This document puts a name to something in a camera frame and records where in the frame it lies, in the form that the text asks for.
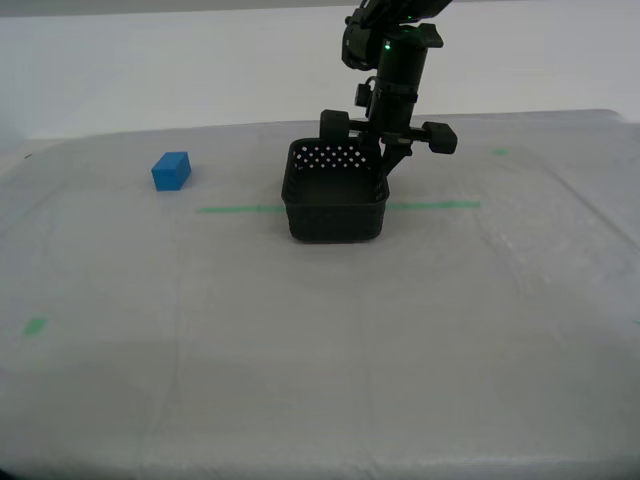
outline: green tape line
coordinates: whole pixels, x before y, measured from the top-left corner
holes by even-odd
[[[451,210],[480,208],[480,202],[436,202],[436,203],[389,203],[390,210]],[[205,207],[198,209],[198,213],[234,214],[234,213],[284,213],[287,209],[283,205],[245,205],[235,207]]]
[[[44,330],[48,322],[49,320],[47,320],[46,318],[32,318],[24,327],[24,336],[35,337],[36,335],[41,333],[42,330]]]

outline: perforated basket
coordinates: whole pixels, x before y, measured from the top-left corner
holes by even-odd
[[[380,157],[358,141],[293,142],[282,187],[291,235],[304,242],[351,243],[380,235],[389,198]]]

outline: blue cube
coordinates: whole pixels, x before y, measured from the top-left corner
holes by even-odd
[[[187,152],[169,152],[151,169],[156,190],[180,190],[191,175],[189,154]]]

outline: basket rim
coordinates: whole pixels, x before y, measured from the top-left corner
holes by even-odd
[[[378,200],[377,202],[366,202],[366,203],[349,203],[346,205],[334,205],[334,204],[313,204],[313,205],[309,205],[307,203],[296,203],[296,202],[291,202],[289,200],[287,200],[287,185],[288,185],[288,181],[289,181],[289,177],[292,173],[292,167],[293,167],[293,162],[294,162],[294,158],[293,158],[293,151],[295,148],[299,148],[298,145],[305,143],[305,142],[322,142],[325,144],[331,144],[331,142],[327,142],[326,140],[322,140],[319,137],[311,137],[311,138],[301,138],[299,140],[294,141],[293,143],[291,143],[291,145],[289,146],[289,153],[288,153],[288,157],[287,157],[287,166],[285,168],[285,172],[284,172],[284,181],[282,183],[282,193],[280,195],[280,197],[282,198],[282,201],[284,202],[285,206],[287,208],[289,207],[302,207],[302,208],[345,208],[345,207],[378,207],[381,205],[384,205],[387,203],[387,200],[389,200],[389,196],[390,196],[390,192],[389,192],[389,183],[387,181],[387,176],[381,171],[380,175],[382,176],[382,188],[384,190],[384,197],[382,198],[382,200]],[[341,145],[344,144],[356,144],[358,142],[358,139],[356,137],[349,137],[346,141],[344,142],[340,142]]]

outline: white wall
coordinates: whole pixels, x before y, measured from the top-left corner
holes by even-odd
[[[351,11],[0,19],[0,129],[76,137],[347,109],[367,77],[340,61]],[[417,113],[610,108],[640,120],[638,19],[637,0],[454,3],[437,19],[445,48],[430,54]]]

